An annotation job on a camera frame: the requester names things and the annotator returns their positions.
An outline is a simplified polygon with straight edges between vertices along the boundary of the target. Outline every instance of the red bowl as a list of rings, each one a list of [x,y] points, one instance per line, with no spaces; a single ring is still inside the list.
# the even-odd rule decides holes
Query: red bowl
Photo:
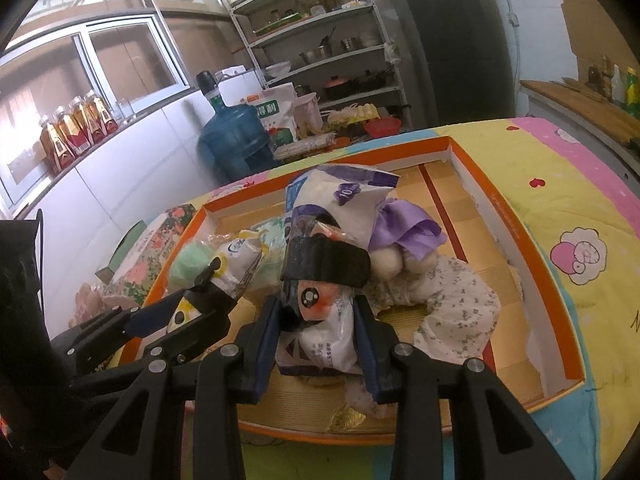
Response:
[[[373,119],[364,125],[365,131],[374,139],[396,135],[400,132],[402,121],[395,117]]]

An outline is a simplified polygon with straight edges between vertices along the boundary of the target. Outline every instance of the white floral cloth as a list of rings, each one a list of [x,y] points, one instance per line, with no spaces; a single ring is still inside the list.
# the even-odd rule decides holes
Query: white floral cloth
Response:
[[[402,272],[364,289],[377,314],[393,305],[424,303],[428,314],[414,333],[414,345],[431,358],[462,364],[482,355],[500,312],[497,294],[469,264],[449,256],[423,275]]]

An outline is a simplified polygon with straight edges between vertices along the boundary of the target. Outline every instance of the wooden cutting board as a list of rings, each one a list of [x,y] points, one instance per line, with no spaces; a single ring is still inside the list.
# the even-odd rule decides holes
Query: wooden cutting board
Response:
[[[621,144],[640,138],[640,121],[608,101],[598,102],[582,92],[552,82],[523,80],[520,84],[580,115]]]

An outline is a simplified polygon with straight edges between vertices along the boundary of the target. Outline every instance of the countertop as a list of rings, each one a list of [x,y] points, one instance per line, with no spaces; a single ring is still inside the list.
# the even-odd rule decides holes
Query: countertop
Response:
[[[580,115],[612,139],[628,144],[640,138],[640,121],[608,101],[598,102],[578,91],[547,81],[523,80],[520,84]]]
[[[176,95],[173,95],[163,101],[156,103],[153,106],[150,106],[149,108],[145,109],[139,114],[136,114],[136,117],[130,120],[127,124],[121,125],[117,132],[115,132],[114,134],[111,134],[110,136],[107,136],[101,142],[98,142],[98,144],[95,144],[92,147],[90,147],[81,156],[76,158],[76,160],[73,161],[71,166],[69,166],[68,168],[65,168],[61,173],[57,174],[54,178],[52,178],[51,183],[42,191],[42,193],[40,193],[32,202],[28,203],[25,207],[23,207],[22,210],[15,216],[15,219],[21,220],[23,218],[26,218],[26,216],[33,209],[35,209],[35,207],[38,205],[38,202],[42,199],[42,197],[44,197],[61,179],[63,179],[65,175],[69,173],[69,171],[72,171],[73,168],[75,168],[80,162],[86,160],[87,157],[89,157],[96,150],[99,150],[111,139],[114,139],[115,137],[117,137],[119,134],[124,132],[127,128],[129,128],[133,124],[139,123],[141,120],[149,117],[149,115],[151,115],[152,113],[157,112],[158,110],[161,110],[163,107],[167,106],[168,104],[171,104],[174,101],[177,101],[178,99],[181,99],[196,91],[198,90],[195,88],[186,89]]]

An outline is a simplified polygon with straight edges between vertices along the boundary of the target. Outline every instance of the screw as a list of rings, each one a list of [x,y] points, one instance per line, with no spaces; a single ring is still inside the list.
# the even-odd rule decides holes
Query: screw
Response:
[[[240,351],[240,349],[238,348],[238,345],[234,345],[233,343],[228,344],[228,345],[224,345],[220,349],[220,353],[224,357],[233,357],[234,355],[238,355],[239,351]]]
[[[482,370],[484,370],[484,361],[482,361],[482,359],[469,359],[469,361],[466,362],[466,367],[469,368],[469,370],[471,370],[472,372],[481,372]]]
[[[398,343],[394,347],[394,352],[398,355],[403,355],[403,356],[411,355],[413,351],[414,351],[414,346],[410,345],[409,343]]]
[[[166,368],[166,362],[162,359],[156,359],[155,361],[151,361],[149,363],[149,371],[153,374],[159,374],[160,372],[164,372]]]

